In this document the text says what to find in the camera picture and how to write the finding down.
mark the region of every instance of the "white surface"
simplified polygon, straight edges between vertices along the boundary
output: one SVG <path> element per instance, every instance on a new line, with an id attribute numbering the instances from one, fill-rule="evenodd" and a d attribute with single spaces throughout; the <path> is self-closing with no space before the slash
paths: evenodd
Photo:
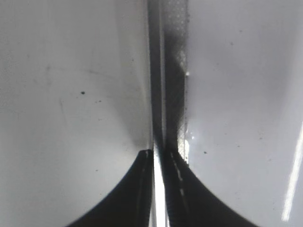
<path id="1" fill-rule="evenodd" d="M 1 227 L 74 221 L 148 148 L 144 7 L 0 0 Z"/>
<path id="2" fill-rule="evenodd" d="M 303 1 L 190 0 L 189 14 L 189 166 L 254 223 L 301 227 Z"/>

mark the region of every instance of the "curved black rubber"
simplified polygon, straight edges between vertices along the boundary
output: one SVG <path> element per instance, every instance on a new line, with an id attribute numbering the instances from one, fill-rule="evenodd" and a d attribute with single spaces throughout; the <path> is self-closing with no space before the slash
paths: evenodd
<path id="1" fill-rule="evenodd" d="M 215 197 L 176 150 L 166 150 L 163 169 L 171 227 L 256 227 Z"/>
<path id="2" fill-rule="evenodd" d="M 140 151 L 112 192 L 68 227 L 147 227 L 152 201 L 152 169 L 152 151 Z"/>

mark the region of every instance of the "white highlight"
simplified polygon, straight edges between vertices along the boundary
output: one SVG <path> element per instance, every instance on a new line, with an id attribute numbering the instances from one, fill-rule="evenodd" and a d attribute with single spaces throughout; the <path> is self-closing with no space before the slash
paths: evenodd
<path id="1" fill-rule="evenodd" d="M 287 193 L 284 201 L 284 208 L 281 220 L 287 222 L 289 220 L 290 212 L 292 210 L 294 193 L 299 178 L 300 166 L 302 163 L 303 154 L 303 123 L 300 130 L 300 135 L 294 153 L 294 164 L 291 174 L 289 175 L 289 183 Z"/>
<path id="2" fill-rule="evenodd" d="M 188 155 L 189 155 L 189 142 L 184 140 L 184 160 L 188 164 Z"/>
<path id="3" fill-rule="evenodd" d="M 165 189 L 160 166 L 160 157 L 158 152 L 154 151 L 154 178 L 155 178 L 155 206 L 156 206 L 156 226 L 165 227 L 166 224 L 166 206 Z"/>

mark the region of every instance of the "gray surface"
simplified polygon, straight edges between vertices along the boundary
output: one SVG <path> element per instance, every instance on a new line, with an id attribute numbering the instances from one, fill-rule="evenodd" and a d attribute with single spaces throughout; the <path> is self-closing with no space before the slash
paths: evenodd
<path id="1" fill-rule="evenodd" d="M 74 221 L 150 147 L 144 14 L 137 0 L 0 0 L 1 227 Z"/>
<path id="2" fill-rule="evenodd" d="M 262 227 L 303 223 L 303 2 L 191 0 L 189 166 Z"/>

